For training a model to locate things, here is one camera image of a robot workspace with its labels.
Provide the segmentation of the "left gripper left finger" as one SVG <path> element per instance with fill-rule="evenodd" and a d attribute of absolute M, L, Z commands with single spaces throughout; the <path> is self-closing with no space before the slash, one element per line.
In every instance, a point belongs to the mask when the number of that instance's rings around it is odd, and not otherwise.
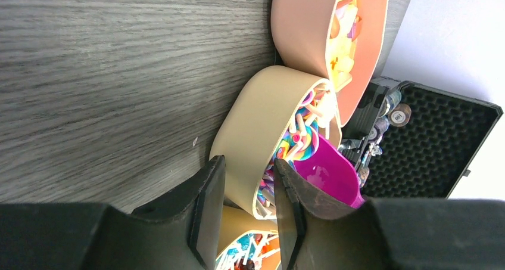
<path fill-rule="evenodd" d="M 124 213 L 105 203 L 1 205 L 2 269 L 213 269 L 225 158 Z"/>

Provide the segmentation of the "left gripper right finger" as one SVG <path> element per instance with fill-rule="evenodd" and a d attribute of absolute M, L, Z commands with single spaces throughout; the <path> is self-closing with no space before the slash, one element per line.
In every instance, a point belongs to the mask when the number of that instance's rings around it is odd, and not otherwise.
<path fill-rule="evenodd" d="M 353 209 L 274 164 L 283 269 L 503 269 L 504 202 L 374 198 Z"/>

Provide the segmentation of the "magenta plastic scoop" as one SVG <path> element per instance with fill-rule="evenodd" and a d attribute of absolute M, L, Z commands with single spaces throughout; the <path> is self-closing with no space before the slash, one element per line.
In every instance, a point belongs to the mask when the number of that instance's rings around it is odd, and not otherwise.
<path fill-rule="evenodd" d="M 294 168 L 307 182 L 338 201 L 359 208 L 364 203 L 354 166 L 323 136 L 318 150 L 308 159 L 295 161 Z"/>

